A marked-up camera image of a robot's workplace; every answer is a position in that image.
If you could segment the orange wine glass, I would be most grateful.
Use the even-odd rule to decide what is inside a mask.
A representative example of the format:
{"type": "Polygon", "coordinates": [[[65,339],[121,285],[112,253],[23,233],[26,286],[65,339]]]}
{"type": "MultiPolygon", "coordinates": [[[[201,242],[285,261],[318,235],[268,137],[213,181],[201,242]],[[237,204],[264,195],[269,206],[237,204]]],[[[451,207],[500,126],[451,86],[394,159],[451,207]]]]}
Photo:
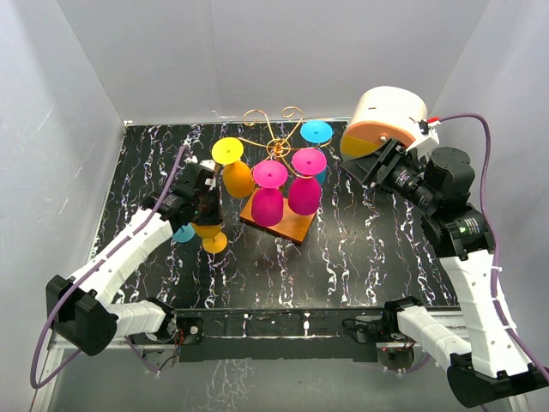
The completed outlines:
{"type": "Polygon", "coordinates": [[[213,160],[223,166],[222,179],[230,196],[248,197],[255,188],[250,168],[241,161],[244,145],[236,137],[224,137],[212,147],[213,160]]]}
{"type": "Polygon", "coordinates": [[[225,250],[227,237],[221,231],[221,224],[200,226],[192,223],[191,226],[202,240],[202,248],[208,253],[217,254],[225,250]]]}

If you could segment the blue wine glass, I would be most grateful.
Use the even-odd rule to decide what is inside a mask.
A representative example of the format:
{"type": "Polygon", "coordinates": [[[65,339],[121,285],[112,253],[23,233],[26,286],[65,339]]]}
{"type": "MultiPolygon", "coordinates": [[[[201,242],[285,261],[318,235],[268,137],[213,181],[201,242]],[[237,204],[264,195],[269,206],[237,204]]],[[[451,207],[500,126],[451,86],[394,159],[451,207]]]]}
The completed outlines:
{"type": "Polygon", "coordinates": [[[173,235],[172,239],[180,244],[187,243],[192,240],[196,235],[196,231],[189,223],[181,226],[173,235]]]}
{"type": "Polygon", "coordinates": [[[311,120],[301,126],[299,133],[311,146],[296,152],[292,160],[293,168],[301,178],[315,179],[322,185],[328,166],[323,146],[330,142],[334,131],[322,120],[311,120]]]}

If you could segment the magenta wine glass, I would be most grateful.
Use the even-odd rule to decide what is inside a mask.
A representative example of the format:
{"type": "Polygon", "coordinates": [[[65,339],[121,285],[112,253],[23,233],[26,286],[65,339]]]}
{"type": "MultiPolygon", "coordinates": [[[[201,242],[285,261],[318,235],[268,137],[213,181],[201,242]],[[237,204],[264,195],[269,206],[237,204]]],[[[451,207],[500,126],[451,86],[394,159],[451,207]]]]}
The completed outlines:
{"type": "Polygon", "coordinates": [[[299,176],[290,186],[289,208],[297,215],[312,215],[321,202],[322,188],[316,176],[327,166],[325,155],[317,148],[302,148],[293,155],[292,166],[299,176]]]}
{"type": "Polygon", "coordinates": [[[287,181],[287,169],[278,161],[262,161],[254,167],[252,177],[259,189],[252,198],[251,216],[259,226],[272,227],[283,217],[281,187],[287,181]]]}

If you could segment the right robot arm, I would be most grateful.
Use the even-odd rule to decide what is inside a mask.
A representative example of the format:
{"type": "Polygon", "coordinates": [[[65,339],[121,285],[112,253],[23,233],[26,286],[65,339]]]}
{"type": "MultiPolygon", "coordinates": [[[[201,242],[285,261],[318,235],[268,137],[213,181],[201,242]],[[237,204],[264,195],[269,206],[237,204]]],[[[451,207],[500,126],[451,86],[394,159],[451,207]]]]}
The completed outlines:
{"type": "Polygon", "coordinates": [[[485,216],[468,203],[474,170],[457,148],[435,148],[425,164],[390,140],[379,150],[341,163],[363,185],[393,191],[422,214],[421,227],[455,290],[468,338],[437,321],[414,297],[385,304],[383,333],[418,342],[446,372],[466,408],[536,391],[548,370],[517,341],[495,278],[496,242],[485,216]]]}

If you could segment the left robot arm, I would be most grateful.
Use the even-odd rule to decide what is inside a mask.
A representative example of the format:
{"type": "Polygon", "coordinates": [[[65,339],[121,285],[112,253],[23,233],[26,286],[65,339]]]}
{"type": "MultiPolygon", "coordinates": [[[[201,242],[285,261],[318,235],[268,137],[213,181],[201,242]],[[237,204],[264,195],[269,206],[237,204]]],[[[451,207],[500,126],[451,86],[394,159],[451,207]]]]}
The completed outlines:
{"type": "Polygon", "coordinates": [[[54,276],[45,290],[52,329],[89,356],[119,337],[144,333],[157,342],[173,340],[178,323],[169,305],[155,298],[130,304],[113,299],[149,255],[181,227],[199,236],[206,252],[226,248],[217,171],[212,160],[188,163],[167,193],[148,197],[97,257],[68,278],[54,276]]]}

